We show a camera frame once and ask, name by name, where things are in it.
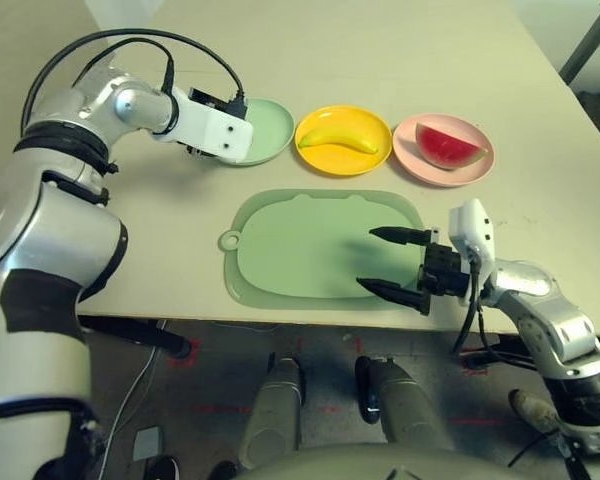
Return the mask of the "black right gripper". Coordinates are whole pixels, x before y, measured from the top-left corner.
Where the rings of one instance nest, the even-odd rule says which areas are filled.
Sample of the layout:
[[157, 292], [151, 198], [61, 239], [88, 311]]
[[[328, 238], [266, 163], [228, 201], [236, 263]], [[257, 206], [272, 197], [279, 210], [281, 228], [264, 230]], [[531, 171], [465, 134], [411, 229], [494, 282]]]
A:
[[369, 233], [388, 242], [425, 248], [418, 272], [418, 291], [387, 280], [357, 278], [357, 283], [372, 294], [427, 316], [432, 296], [463, 298], [469, 290], [470, 274], [462, 271], [460, 254], [449, 246], [438, 244], [435, 230], [383, 226], [371, 229]]

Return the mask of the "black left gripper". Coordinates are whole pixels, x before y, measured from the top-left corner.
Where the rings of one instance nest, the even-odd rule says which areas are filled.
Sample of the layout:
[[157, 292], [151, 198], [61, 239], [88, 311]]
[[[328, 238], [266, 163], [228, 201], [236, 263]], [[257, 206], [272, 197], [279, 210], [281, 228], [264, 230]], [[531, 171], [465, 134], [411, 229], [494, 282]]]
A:
[[[189, 89], [188, 99], [206, 105], [215, 110], [219, 110], [223, 113], [227, 112], [228, 103], [226, 101], [194, 87]], [[186, 150], [190, 155], [214, 158], [213, 154], [195, 149], [192, 146], [187, 146]]]

